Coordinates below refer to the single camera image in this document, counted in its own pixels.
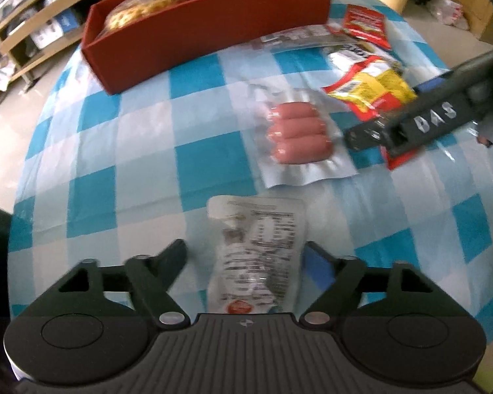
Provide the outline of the white green cake packet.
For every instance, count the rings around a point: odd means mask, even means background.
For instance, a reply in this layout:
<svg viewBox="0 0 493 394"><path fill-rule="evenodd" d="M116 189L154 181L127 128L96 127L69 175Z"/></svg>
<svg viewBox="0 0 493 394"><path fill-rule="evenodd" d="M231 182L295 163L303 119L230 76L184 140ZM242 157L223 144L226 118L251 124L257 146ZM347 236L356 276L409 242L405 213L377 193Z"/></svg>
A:
<svg viewBox="0 0 493 394"><path fill-rule="evenodd" d="M403 63L391 56L385 51L376 47L369 47L362 44L344 44L334 45L323 49L329 64L336 69L348 72L350 68L368 60L371 56L377 56L378 59L384 60L391 68L398 73L403 72Z"/></svg>

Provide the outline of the blue white appliance box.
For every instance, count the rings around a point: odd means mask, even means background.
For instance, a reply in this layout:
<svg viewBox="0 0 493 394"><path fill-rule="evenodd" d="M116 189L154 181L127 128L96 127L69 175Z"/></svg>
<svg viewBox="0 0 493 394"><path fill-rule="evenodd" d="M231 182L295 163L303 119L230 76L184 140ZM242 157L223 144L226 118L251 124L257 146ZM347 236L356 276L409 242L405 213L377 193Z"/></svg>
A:
<svg viewBox="0 0 493 394"><path fill-rule="evenodd" d="M42 50L67 32L81 26L82 18L72 8L66 9L48 20L41 28L30 34L35 46Z"/></svg>

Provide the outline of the vacuum packed sausages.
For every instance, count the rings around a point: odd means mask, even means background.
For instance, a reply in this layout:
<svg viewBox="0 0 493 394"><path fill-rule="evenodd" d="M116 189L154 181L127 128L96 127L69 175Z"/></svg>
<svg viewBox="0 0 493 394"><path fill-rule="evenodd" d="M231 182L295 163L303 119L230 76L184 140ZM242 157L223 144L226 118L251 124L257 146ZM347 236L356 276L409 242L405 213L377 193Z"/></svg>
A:
<svg viewBox="0 0 493 394"><path fill-rule="evenodd" d="M265 188L344 179L357 169L326 100L311 89L247 88L246 148Z"/></svg>

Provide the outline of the white pouch with text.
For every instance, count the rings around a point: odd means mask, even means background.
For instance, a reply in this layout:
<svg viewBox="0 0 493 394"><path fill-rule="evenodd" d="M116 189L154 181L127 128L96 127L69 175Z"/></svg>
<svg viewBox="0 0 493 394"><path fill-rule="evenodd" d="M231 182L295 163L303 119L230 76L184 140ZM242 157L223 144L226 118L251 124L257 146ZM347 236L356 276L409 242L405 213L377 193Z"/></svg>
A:
<svg viewBox="0 0 493 394"><path fill-rule="evenodd" d="M214 269L207 310L268 314L294 309L307 231L300 199L221 195L207 202Z"/></svg>

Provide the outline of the red ketchup style packet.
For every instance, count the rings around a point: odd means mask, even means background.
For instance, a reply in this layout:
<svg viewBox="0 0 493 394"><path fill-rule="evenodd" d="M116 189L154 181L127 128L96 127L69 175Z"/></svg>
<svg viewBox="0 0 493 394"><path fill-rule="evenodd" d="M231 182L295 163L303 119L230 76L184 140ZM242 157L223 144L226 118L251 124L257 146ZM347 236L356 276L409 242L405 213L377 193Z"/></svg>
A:
<svg viewBox="0 0 493 394"><path fill-rule="evenodd" d="M350 36L370 42L384 50L392 50L387 36L386 18L379 11L359 5L347 5L343 29Z"/></svg>

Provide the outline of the waffle snack bag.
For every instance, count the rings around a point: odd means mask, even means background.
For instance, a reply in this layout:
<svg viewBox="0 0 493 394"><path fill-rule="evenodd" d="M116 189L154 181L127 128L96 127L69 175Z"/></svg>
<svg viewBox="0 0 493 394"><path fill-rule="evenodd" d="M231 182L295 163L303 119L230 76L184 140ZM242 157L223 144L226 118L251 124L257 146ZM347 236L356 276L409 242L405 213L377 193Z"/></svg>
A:
<svg viewBox="0 0 493 394"><path fill-rule="evenodd" d="M184 0L124 0L106 17L102 35L120 30L138 20L164 11Z"/></svg>

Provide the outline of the red yellow snack bag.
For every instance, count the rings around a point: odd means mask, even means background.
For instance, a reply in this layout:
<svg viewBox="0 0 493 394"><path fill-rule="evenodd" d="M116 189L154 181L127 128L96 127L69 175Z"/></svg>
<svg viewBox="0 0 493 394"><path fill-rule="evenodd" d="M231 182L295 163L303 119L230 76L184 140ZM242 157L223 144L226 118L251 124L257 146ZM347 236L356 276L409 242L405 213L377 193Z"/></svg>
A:
<svg viewBox="0 0 493 394"><path fill-rule="evenodd" d="M359 121L367 122L415 100L417 95L380 56L355 63L336 83L322 88L345 102Z"/></svg>

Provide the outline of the red cardboard box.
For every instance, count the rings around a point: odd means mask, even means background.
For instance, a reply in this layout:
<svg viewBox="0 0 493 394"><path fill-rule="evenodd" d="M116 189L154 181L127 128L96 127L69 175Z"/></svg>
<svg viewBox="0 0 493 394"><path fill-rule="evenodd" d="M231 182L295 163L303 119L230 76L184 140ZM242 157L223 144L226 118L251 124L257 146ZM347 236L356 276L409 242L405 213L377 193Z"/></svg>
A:
<svg viewBox="0 0 493 394"><path fill-rule="evenodd" d="M324 24L331 0L181 0L103 34L108 14L124 1L93 5L82 36L82 57L109 94L260 36Z"/></svg>

